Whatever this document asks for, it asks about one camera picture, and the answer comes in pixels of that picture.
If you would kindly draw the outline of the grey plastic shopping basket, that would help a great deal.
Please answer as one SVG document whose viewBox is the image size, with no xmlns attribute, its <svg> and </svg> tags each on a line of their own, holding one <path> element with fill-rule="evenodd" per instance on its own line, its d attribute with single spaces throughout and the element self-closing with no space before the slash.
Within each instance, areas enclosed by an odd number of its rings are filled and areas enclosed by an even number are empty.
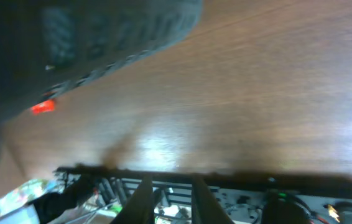
<svg viewBox="0 0 352 224">
<path fill-rule="evenodd" d="M 184 39 L 201 0 L 0 0 L 0 125 Z"/>
</svg>

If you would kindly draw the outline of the orange spaghetti packet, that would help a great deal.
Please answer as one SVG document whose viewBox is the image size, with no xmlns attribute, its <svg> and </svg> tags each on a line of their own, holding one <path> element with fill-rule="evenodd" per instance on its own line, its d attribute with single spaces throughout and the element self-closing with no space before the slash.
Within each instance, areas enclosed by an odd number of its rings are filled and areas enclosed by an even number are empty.
<svg viewBox="0 0 352 224">
<path fill-rule="evenodd" d="M 53 99 L 43 101 L 31 108 L 31 112 L 34 115 L 51 112 L 56 109 L 56 101 Z"/>
</svg>

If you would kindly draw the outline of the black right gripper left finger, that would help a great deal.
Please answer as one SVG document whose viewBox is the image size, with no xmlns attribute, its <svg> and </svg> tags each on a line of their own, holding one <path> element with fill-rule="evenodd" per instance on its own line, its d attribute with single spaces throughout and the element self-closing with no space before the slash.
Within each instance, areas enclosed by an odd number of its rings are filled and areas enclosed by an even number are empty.
<svg viewBox="0 0 352 224">
<path fill-rule="evenodd" d="M 111 224 L 154 224 L 152 178 L 144 177 L 132 197 Z"/>
</svg>

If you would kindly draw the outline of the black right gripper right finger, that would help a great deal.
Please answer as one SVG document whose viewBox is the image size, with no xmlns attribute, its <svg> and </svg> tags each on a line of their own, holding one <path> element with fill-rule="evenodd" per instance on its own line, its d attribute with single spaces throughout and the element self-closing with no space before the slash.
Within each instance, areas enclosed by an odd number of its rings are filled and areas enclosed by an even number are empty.
<svg viewBox="0 0 352 224">
<path fill-rule="evenodd" d="M 224 212 L 204 180 L 199 176 L 192 179 L 192 223 L 233 224 Z"/>
</svg>

